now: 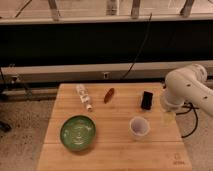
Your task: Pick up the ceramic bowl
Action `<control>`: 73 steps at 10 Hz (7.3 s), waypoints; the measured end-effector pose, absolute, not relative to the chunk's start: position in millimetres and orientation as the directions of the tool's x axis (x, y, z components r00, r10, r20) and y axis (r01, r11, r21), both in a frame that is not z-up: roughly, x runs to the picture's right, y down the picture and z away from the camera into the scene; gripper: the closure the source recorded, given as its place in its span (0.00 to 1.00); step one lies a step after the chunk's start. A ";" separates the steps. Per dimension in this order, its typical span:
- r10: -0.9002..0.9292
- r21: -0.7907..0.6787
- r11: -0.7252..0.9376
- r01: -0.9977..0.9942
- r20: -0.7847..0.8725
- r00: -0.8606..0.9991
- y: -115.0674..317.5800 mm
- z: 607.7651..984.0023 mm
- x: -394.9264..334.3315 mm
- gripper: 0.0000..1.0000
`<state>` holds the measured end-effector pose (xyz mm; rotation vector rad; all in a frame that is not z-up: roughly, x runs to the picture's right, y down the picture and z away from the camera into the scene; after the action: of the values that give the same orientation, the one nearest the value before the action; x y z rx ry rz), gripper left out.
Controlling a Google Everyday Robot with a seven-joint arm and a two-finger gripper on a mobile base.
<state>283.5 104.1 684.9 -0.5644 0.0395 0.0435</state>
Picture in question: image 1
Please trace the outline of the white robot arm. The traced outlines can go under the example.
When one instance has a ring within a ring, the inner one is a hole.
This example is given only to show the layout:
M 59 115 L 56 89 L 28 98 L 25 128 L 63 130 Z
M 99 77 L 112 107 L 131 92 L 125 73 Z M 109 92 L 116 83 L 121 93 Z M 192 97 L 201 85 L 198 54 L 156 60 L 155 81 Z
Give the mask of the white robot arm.
M 166 111 L 178 110 L 185 101 L 213 117 L 213 90 L 205 85 L 207 71 L 200 64 L 172 70 L 165 77 L 165 90 L 160 103 Z

